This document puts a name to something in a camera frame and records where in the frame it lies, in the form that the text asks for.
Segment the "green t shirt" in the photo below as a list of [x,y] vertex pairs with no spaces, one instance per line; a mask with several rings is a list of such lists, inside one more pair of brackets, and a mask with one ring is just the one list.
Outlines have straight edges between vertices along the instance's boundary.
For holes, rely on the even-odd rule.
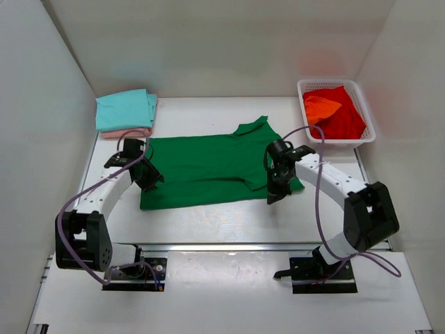
[[174,209],[265,199],[264,153],[280,138],[261,116],[231,134],[151,138],[148,157],[164,176],[140,194],[140,210]]

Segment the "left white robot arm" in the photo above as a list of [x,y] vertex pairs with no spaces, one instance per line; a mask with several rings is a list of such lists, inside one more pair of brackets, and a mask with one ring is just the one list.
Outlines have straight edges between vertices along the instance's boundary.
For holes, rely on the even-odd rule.
[[145,270],[145,259],[136,245],[111,241],[107,220],[124,192],[137,185],[144,193],[164,181],[151,159],[149,145],[137,138],[123,140],[123,148],[104,164],[99,181],[80,193],[71,210],[66,204],[56,217],[56,264],[60,269],[105,272],[122,268],[137,277]]

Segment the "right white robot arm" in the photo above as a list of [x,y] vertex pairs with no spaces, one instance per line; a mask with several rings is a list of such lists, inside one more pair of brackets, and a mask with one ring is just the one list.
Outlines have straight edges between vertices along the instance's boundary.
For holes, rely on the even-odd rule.
[[325,238],[320,213],[315,213],[321,246],[312,251],[305,268],[278,271],[276,279],[301,275],[301,285],[323,284],[357,256],[371,260],[397,278],[401,276],[394,264],[370,251],[400,228],[389,190],[383,183],[359,181],[328,164],[320,152],[306,145],[295,148],[282,139],[266,147],[264,168],[269,205],[291,195],[291,182],[300,178],[315,186],[317,198],[324,193],[343,210],[343,230],[331,239]]

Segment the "folded pink t shirt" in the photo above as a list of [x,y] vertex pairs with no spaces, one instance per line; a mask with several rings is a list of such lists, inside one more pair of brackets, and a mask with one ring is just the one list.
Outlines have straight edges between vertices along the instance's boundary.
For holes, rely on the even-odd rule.
[[152,128],[120,129],[101,132],[100,135],[103,139],[107,140],[117,140],[119,138],[145,138],[152,135]]

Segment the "orange t shirt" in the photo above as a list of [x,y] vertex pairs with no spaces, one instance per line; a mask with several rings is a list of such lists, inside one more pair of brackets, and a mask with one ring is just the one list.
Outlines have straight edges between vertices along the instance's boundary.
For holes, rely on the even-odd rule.
[[304,107],[308,125],[316,125],[334,115],[342,104],[322,97],[309,96],[304,100]]

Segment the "folded teal t shirt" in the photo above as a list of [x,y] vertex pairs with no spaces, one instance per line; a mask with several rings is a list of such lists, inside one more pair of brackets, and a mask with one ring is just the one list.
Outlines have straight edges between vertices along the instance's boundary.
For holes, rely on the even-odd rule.
[[98,97],[96,130],[111,132],[131,128],[152,128],[157,102],[157,95],[150,94],[145,89]]

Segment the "red t shirt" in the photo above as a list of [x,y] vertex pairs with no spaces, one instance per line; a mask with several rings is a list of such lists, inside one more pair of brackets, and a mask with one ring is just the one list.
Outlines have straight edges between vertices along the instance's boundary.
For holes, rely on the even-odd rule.
[[303,94],[303,102],[309,96],[322,97],[342,104],[342,107],[334,115],[314,125],[323,130],[326,139],[358,140],[361,138],[366,129],[366,123],[355,108],[344,86],[306,92]]

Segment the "white plastic basket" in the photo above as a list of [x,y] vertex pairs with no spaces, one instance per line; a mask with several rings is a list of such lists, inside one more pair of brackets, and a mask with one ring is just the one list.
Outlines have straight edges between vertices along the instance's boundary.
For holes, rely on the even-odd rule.
[[309,91],[323,89],[323,88],[336,88],[344,86],[346,92],[349,94],[351,100],[358,113],[361,115],[363,121],[366,123],[366,129],[358,140],[325,140],[324,146],[326,148],[356,148],[363,143],[370,143],[375,140],[375,130],[371,121],[370,113],[367,109],[367,105],[362,94],[361,89],[355,81],[350,79],[301,79],[297,82],[298,99],[300,103],[302,119],[307,126],[306,134],[310,142],[320,145],[321,135],[317,130],[313,128],[313,125],[308,125],[307,117],[305,114],[303,94]]

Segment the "aluminium table rail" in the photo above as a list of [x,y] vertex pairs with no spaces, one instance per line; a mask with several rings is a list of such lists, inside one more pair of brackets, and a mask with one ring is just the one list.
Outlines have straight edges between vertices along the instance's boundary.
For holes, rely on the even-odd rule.
[[135,243],[135,242],[113,242],[122,245],[137,245],[145,251],[152,252],[254,252],[254,251],[277,251],[277,252],[311,252],[320,246],[320,242],[266,242],[266,243]]

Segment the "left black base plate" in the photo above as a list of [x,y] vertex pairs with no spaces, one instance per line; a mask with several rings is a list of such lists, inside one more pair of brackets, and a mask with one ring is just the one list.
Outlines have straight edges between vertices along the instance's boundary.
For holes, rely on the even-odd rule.
[[103,291],[112,292],[164,292],[168,259],[146,257],[143,266],[119,269],[111,274],[111,281]]

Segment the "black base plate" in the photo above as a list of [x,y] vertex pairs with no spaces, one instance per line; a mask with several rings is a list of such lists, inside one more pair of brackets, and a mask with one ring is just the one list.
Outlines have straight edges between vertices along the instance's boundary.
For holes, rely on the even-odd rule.
[[354,294],[357,284],[350,260],[323,267],[314,257],[290,257],[289,268],[273,278],[291,278],[293,294]]
[[164,292],[168,259],[146,257],[143,266],[119,269],[111,274],[111,281],[103,291],[112,292]]

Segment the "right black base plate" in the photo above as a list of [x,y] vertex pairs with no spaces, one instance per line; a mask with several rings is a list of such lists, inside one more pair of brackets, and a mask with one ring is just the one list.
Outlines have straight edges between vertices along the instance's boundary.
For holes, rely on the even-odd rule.
[[350,260],[323,267],[314,257],[290,257],[289,268],[273,278],[291,278],[293,294],[354,294],[357,284]]

